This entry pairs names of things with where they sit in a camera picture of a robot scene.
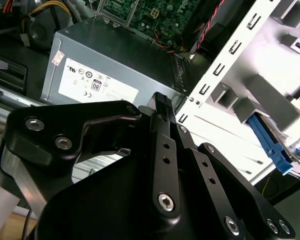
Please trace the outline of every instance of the metal bolt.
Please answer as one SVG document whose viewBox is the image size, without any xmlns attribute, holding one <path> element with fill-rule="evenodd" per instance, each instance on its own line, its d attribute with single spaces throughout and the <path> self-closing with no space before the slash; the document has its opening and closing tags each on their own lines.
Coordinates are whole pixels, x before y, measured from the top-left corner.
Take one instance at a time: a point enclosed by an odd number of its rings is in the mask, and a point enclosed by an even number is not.
<svg viewBox="0 0 300 240">
<path fill-rule="evenodd" d="M 240 234 L 238 225 L 230 217 L 225 217 L 225 224 L 233 235 L 238 236 Z"/>
<path fill-rule="evenodd" d="M 291 231 L 290 231 L 290 229 L 288 228 L 288 226 L 283 222 L 283 221 L 279 221 L 279 224 L 280 224 L 280 226 L 283 228 L 283 230 L 287 233 L 287 234 L 290 234 L 291 233 Z"/>
<path fill-rule="evenodd" d="M 45 128 L 45 124 L 36 118 L 29 118 L 27 121 L 25 121 L 25 125 L 32 131 L 41 131 Z"/>
<path fill-rule="evenodd" d="M 212 153 L 215 152 L 215 149 L 212 146 L 208 145 L 207 148 L 210 150 L 210 152 L 212 152 Z"/>
<path fill-rule="evenodd" d="M 126 108 L 129 110 L 129 112 L 131 112 L 131 113 L 133 113 L 133 114 L 136 113 L 136 110 L 135 110 L 134 107 L 132 107 L 132 106 L 129 105 L 129 106 L 127 106 Z"/>
<path fill-rule="evenodd" d="M 54 142 L 55 145 L 62 150 L 68 150 L 72 147 L 72 141 L 65 136 L 57 137 Z"/>
<path fill-rule="evenodd" d="M 278 228 L 276 227 L 276 225 L 275 225 L 271 220 L 267 220 L 266 222 L 268 223 L 269 227 L 271 228 L 271 230 L 272 230 L 275 234 L 278 234 L 278 233 L 279 233 Z"/>
<path fill-rule="evenodd" d="M 158 197 L 158 201 L 161 207 L 166 210 L 167 212 L 171 212 L 174 209 L 174 201 L 169 197 L 167 194 L 160 194 Z"/>
<path fill-rule="evenodd" d="M 180 126 L 180 129 L 182 132 L 184 132 L 185 134 L 188 132 L 188 130 L 184 127 L 184 126 Z"/>
</svg>

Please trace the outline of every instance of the blue plastic tab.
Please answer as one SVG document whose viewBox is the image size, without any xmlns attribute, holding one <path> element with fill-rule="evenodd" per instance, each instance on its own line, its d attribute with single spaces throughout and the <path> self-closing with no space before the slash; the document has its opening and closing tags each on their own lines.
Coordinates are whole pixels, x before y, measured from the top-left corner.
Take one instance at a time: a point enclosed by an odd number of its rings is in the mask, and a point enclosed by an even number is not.
<svg viewBox="0 0 300 240">
<path fill-rule="evenodd" d="M 267 156 L 273 161 L 276 168 L 283 174 L 286 175 L 293 168 L 290 159 L 283 155 L 284 148 L 278 143 L 274 142 L 268 134 L 267 130 L 258 120 L 257 113 L 252 115 L 248 120 L 247 124 L 250 125 L 255 135 L 259 139 L 261 146 Z"/>
</svg>

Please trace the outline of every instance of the green circuit board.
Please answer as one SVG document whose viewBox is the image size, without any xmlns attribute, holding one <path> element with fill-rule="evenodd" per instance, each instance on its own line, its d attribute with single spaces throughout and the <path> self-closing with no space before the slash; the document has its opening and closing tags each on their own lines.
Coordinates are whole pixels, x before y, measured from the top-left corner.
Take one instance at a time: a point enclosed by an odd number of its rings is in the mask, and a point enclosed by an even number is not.
<svg viewBox="0 0 300 240">
<path fill-rule="evenodd" d="M 200 0 L 140 0 L 130 27 L 150 37 L 157 31 L 164 43 L 180 39 Z M 154 18 L 153 9 L 158 11 Z"/>
<path fill-rule="evenodd" d="M 165 44 L 175 44 L 200 1 L 139 0 L 129 27 L 151 38 L 156 32 Z M 103 10 L 127 20 L 135 2 L 135 0 L 106 0 Z"/>
</svg>

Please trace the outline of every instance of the capacitor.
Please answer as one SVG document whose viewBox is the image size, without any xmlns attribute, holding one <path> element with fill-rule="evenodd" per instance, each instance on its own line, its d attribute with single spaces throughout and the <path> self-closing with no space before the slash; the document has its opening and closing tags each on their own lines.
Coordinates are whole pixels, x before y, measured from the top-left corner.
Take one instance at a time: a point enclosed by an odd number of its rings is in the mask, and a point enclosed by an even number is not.
<svg viewBox="0 0 300 240">
<path fill-rule="evenodd" d="M 170 4 L 170 5 L 168 5 L 168 6 L 166 7 L 166 9 L 167 9 L 169 12 L 171 12 L 171 11 L 174 9 L 174 6 L 172 6 L 172 5 Z"/>
</svg>

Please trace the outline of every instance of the black wire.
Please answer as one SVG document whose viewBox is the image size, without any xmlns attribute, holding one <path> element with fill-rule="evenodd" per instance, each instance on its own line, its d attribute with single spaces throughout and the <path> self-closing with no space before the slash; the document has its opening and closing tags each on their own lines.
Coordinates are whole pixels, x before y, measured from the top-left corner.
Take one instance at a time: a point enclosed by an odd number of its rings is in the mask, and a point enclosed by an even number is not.
<svg viewBox="0 0 300 240">
<path fill-rule="evenodd" d="M 71 18 L 72 18 L 72 22 L 74 24 L 77 24 L 78 20 L 77 20 L 76 16 L 74 15 L 73 11 L 72 11 L 72 8 L 69 6 L 67 0 L 61 0 L 61 2 L 63 2 L 63 4 L 69 9 L 70 15 L 71 15 Z"/>
<path fill-rule="evenodd" d="M 27 240 L 28 226 L 29 226 L 31 214 L 32 214 L 32 210 L 30 209 L 24 221 L 21 240 Z"/>
<path fill-rule="evenodd" d="M 50 10 L 51 10 L 51 14 L 52 14 L 53 21 L 54 21 L 54 24 L 55 24 L 55 31 L 59 31 L 61 29 L 61 27 L 60 27 L 60 22 L 58 20 L 56 10 L 55 10 L 54 7 L 51 7 Z"/>
</svg>

